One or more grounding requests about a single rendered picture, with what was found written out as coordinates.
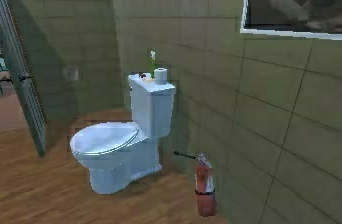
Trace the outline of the red fire extinguisher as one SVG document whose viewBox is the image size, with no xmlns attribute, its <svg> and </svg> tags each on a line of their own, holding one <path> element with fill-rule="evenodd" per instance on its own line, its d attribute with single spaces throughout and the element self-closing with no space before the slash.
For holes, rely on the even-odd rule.
<svg viewBox="0 0 342 224">
<path fill-rule="evenodd" d="M 197 210 L 201 217 L 212 217 L 217 213 L 215 184 L 212 174 L 213 167 L 206 158 L 205 153 L 197 156 L 188 155 L 179 151 L 174 151 L 174 155 L 193 159 L 196 162 L 194 168 L 195 195 L 197 201 Z"/>
</svg>

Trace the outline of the white framed window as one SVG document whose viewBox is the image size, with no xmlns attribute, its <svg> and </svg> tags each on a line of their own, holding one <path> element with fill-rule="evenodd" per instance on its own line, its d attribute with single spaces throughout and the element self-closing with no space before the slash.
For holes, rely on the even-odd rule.
<svg viewBox="0 0 342 224">
<path fill-rule="evenodd" d="M 240 32 L 342 41 L 342 0 L 244 0 Z"/>
</svg>

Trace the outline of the green spray bottle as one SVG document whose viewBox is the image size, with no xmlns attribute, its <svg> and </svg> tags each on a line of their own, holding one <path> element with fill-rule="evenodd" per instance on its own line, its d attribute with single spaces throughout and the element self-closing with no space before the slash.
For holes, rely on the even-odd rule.
<svg viewBox="0 0 342 224">
<path fill-rule="evenodd" d="M 154 78 L 154 70 L 156 69 L 156 52 L 154 49 L 149 51 L 149 71 L 151 78 Z"/>
</svg>

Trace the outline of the white toilet paper roll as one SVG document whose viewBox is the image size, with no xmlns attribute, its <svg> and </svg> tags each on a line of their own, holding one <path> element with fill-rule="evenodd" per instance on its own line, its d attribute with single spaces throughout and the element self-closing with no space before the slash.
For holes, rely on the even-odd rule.
<svg viewBox="0 0 342 224">
<path fill-rule="evenodd" d="M 158 85 L 166 85 L 167 84 L 167 69 L 166 68 L 156 68 L 154 70 L 154 79 L 155 83 Z"/>
</svg>

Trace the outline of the grey wall toilet paper holder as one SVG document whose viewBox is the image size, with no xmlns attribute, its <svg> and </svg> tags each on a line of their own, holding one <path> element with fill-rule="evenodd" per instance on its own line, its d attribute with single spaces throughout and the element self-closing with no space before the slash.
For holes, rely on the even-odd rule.
<svg viewBox="0 0 342 224">
<path fill-rule="evenodd" d="M 63 75 L 67 81 L 77 81 L 79 79 L 79 70 L 76 66 L 64 67 Z"/>
</svg>

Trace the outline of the grey room door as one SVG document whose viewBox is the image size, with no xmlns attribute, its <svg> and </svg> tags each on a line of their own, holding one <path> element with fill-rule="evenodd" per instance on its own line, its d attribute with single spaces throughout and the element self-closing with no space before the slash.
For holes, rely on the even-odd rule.
<svg viewBox="0 0 342 224">
<path fill-rule="evenodd" d="M 30 134 L 40 157 L 46 154 L 46 130 L 43 108 L 30 72 L 21 36 L 12 15 L 8 0 L 0 0 L 0 47 L 5 59 L 13 86 L 18 96 Z M 21 76 L 31 76 L 31 79 L 18 82 Z"/>
</svg>

